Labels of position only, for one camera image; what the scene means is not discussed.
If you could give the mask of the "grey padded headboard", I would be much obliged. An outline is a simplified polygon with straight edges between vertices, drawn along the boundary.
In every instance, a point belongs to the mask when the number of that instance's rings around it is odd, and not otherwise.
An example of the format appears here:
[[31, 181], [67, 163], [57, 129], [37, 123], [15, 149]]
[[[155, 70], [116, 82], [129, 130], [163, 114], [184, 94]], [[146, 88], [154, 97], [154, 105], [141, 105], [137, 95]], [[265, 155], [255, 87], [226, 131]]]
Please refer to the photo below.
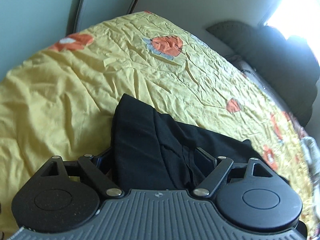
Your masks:
[[302, 126], [308, 124], [317, 96], [319, 64], [306, 40], [285, 38], [275, 28], [239, 21], [219, 22], [206, 30], [254, 68]]

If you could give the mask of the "bright window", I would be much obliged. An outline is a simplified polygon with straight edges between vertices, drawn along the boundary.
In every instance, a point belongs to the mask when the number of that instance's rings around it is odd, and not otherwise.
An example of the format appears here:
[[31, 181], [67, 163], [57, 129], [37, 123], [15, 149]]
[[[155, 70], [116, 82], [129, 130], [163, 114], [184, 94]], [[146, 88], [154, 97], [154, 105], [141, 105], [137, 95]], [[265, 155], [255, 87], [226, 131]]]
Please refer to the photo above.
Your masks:
[[286, 40], [302, 38], [319, 60], [319, 0], [280, 0], [259, 24], [276, 29]]

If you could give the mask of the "grey quilted mattress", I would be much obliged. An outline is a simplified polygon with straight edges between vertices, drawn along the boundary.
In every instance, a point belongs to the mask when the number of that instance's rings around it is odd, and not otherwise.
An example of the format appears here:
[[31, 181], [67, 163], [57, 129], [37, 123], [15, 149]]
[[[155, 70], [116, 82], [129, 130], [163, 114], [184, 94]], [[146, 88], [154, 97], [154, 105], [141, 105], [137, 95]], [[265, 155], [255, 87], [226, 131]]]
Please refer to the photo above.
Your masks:
[[286, 112], [290, 120], [297, 120], [285, 101], [278, 93], [252, 68], [240, 55], [228, 55], [226, 60], [235, 66], [242, 74], [255, 83], [267, 97], [273, 101], [282, 111]]

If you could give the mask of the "glass sliding wardrobe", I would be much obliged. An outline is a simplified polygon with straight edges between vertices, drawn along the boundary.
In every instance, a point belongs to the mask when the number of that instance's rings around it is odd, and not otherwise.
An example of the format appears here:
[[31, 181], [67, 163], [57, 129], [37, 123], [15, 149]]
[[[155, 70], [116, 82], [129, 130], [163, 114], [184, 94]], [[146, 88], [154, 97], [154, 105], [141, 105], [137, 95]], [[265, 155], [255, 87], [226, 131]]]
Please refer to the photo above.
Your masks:
[[1, 0], [1, 78], [35, 52], [130, 12], [134, 0]]

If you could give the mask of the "black pants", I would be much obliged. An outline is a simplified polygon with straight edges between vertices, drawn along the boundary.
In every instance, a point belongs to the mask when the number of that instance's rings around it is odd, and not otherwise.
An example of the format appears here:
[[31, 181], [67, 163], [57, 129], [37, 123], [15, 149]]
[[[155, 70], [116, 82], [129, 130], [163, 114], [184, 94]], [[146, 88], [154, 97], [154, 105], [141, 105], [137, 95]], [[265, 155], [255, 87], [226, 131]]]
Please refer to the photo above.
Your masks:
[[236, 163], [260, 158], [249, 140], [238, 141], [200, 127], [175, 121], [127, 94], [112, 121], [111, 178], [125, 192], [193, 190], [213, 166], [196, 151], [226, 156]]

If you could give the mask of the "yellow floral bedspread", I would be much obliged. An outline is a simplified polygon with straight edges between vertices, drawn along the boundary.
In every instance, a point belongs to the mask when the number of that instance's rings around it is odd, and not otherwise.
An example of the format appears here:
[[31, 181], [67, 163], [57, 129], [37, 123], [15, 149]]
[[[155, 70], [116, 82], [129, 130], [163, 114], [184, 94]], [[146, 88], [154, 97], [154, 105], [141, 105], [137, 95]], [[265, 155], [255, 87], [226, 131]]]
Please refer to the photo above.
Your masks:
[[249, 139], [301, 196], [308, 238], [319, 236], [316, 187], [288, 111], [196, 36], [148, 11], [69, 35], [1, 82], [1, 236], [17, 231], [12, 199], [49, 157], [71, 160], [110, 145], [123, 94], [177, 121]]

